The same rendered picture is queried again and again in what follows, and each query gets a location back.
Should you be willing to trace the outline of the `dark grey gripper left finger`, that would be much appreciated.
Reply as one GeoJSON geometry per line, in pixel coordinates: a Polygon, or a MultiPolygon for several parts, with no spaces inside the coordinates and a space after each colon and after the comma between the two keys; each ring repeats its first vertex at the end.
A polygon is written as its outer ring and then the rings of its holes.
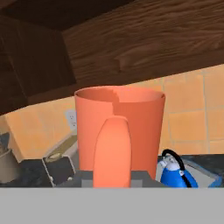
{"type": "Polygon", "coordinates": [[[93,187],[93,173],[91,171],[77,171],[66,182],[59,184],[58,187],[92,188],[93,187]]]}

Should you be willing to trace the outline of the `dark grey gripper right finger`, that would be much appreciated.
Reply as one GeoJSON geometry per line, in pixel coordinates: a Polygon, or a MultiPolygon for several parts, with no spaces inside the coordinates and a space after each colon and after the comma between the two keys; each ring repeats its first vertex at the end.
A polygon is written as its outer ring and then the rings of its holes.
{"type": "Polygon", "coordinates": [[[152,179],[147,171],[132,171],[130,186],[132,188],[165,187],[162,183],[152,179]]]}

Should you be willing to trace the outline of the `orange mug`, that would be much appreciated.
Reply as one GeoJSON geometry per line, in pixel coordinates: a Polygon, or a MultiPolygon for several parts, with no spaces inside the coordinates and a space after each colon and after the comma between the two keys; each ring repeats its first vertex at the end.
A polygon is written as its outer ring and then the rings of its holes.
{"type": "Polygon", "coordinates": [[[156,177],[165,94],[147,87],[86,87],[74,94],[80,169],[93,186],[129,187],[132,172],[156,177]]]}

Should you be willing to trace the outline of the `dark wooden cabinet door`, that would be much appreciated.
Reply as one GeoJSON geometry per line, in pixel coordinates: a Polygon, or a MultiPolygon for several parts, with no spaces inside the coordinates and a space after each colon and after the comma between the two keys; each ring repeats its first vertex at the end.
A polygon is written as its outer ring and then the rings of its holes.
{"type": "Polygon", "coordinates": [[[68,97],[75,83],[60,32],[0,15],[0,115],[68,97]]]}

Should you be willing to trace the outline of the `dark grey box appliance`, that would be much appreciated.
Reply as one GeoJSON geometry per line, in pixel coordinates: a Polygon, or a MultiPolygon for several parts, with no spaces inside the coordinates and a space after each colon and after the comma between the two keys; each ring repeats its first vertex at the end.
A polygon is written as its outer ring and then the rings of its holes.
{"type": "Polygon", "coordinates": [[[72,131],[50,148],[42,158],[53,186],[72,180],[79,169],[77,133],[72,131]]]}

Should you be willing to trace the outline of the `grey pot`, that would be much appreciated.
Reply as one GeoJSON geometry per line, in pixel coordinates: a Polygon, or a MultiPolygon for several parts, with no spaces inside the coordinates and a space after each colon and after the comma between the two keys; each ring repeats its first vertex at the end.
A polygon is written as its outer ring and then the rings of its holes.
{"type": "Polygon", "coordinates": [[[10,133],[0,134],[0,184],[9,183],[20,176],[19,163],[9,147],[10,133]]]}

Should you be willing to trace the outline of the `white wall socket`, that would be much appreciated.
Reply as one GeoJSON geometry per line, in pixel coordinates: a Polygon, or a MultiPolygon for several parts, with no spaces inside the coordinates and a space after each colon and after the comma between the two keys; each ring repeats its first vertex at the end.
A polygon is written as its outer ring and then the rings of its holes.
{"type": "Polygon", "coordinates": [[[66,120],[71,130],[77,129],[76,111],[69,109],[66,111],[66,120]]]}

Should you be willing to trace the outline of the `dark wooden wall cabinet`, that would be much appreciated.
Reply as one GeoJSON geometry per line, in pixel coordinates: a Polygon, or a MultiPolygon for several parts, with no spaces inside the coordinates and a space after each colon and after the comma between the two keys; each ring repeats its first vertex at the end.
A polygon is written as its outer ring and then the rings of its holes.
{"type": "Polygon", "coordinates": [[[224,0],[0,0],[0,15],[61,33],[73,92],[224,63],[224,0]]]}

